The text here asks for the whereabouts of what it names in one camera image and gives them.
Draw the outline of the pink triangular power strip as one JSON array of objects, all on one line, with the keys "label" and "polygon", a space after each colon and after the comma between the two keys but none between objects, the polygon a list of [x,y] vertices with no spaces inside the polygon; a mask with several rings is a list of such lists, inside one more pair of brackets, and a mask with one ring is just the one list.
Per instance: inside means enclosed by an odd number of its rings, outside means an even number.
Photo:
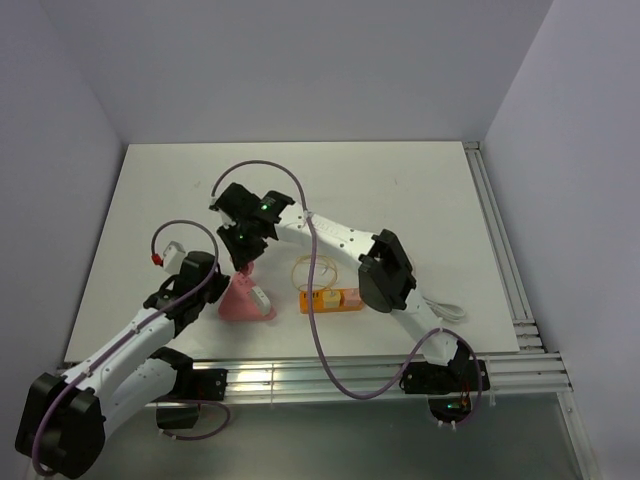
[{"label": "pink triangular power strip", "polygon": [[250,277],[239,274],[232,277],[218,307],[218,316],[227,322],[257,322],[269,321],[276,317],[276,310],[271,303],[271,312],[262,316],[253,304],[249,291],[257,285]]}]

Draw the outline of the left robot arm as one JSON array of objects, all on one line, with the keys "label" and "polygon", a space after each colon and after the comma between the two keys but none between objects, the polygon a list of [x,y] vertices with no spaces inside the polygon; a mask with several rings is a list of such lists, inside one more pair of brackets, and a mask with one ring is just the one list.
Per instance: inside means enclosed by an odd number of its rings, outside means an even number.
[{"label": "left robot arm", "polygon": [[191,357],[169,347],[225,292],[230,278],[215,255],[192,251],[115,338],[62,374],[30,386],[15,449],[43,475],[77,479],[96,462],[108,438],[156,400],[198,403]]}]

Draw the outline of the pink square charger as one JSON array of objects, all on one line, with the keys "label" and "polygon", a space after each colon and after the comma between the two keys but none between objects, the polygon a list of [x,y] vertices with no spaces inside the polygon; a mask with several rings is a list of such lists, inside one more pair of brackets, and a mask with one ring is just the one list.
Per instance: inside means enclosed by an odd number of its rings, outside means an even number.
[{"label": "pink square charger", "polygon": [[254,270],[254,262],[250,261],[245,266],[243,266],[238,273],[244,276],[250,277]]}]

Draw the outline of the orange power strip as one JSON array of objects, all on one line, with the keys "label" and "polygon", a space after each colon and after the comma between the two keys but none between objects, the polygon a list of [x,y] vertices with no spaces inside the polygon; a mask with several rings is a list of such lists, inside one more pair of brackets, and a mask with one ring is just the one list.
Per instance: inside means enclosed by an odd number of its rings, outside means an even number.
[{"label": "orange power strip", "polygon": [[[342,312],[352,312],[352,311],[360,311],[365,307],[365,303],[362,300],[362,305],[360,308],[348,308],[345,307],[343,305],[343,300],[342,300],[342,290],[344,288],[340,288],[340,289],[323,289],[323,290],[314,290],[311,294],[311,299],[308,299],[308,293],[307,292],[301,292],[299,295],[299,308],[300,308],[300,312],[302,314],[307,314],[309,312],[309,306],[313,307],[313,311],[316,314],[324,314],[324,313],[342,313]],[[339,290],[341,292],[341,305],[339,308],[337,309],[324,309],[323,308],[323,302],[322,302],[322,292],[324,290]]]}]

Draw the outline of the pink plug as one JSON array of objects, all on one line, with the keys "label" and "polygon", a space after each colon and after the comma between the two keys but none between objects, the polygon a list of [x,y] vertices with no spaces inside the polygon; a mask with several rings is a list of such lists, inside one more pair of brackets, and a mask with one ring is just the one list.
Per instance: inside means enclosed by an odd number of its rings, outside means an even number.
[{"label": "pink plug", "polygon": [[360,308],[362,300],[358,288],[349,288],[342,290],[343,305],[348,308]]}]

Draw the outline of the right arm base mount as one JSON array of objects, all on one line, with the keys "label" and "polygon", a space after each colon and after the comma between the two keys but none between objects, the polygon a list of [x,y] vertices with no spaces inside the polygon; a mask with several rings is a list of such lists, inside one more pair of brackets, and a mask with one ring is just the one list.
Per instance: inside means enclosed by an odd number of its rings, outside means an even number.
[{"label": "right arm base mount", "polygon": [[411,362],[399,387],[408,395],[427,396],[436,424],[455,429],[471,418],[491,383],[486,363],[458,343],[456,354],[447,365]]}]

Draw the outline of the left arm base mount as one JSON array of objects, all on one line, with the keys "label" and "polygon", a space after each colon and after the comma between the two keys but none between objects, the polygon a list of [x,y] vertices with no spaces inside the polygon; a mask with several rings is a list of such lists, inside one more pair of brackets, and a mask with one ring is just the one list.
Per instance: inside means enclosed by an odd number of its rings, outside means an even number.
[{"label": "left arm base mount", "polygon": [[211,434],[221,432],[231,421],[231,412],[222,403],[227,373],[226,369],[195,370],[188,380],[179,381],[178,386],[156,400],[157,427],[167,434],[191,430],[204,419],[204,411],[209,407],[223,414],[222,422]]}]

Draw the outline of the yellow plug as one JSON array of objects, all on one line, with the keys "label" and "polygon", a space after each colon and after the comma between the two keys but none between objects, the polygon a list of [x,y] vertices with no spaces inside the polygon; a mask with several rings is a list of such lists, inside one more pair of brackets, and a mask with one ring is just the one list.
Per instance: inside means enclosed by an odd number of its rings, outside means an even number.
[{"label": "yellow plug", "polygon": [[341,305],[341,292],[339,290],[324,290],[322,292],[323,308],[337,309]]}]

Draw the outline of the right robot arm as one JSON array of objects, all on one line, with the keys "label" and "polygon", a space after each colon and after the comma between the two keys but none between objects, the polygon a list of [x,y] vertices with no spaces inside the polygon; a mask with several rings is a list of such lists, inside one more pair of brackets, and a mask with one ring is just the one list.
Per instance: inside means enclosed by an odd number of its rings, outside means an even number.
[{"label": "right robot arm", "polygon": [[212,198],[210,209],[220,214],[217,234],[243,269],[259,258],[267,241],[287,242],[328,255],[357,272],[360,298],[370,309],[391,316],[433,365],[435,383],[452,390],[468,374],[471,349],[445,331],[418,289],[413,267],[397,235],[356,230],[312,213],[291,197],[271,190],[263,197],[238,183]]}]

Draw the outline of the white square charger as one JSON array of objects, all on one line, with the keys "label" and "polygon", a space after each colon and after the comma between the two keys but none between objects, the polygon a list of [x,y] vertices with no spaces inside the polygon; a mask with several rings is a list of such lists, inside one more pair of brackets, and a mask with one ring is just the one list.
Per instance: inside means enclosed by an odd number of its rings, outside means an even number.
[{"label": "white square charger", "polygon": [[249,296],[262,316],[271,312],[271,301],[259,286],[254,285],[249,291]]}]

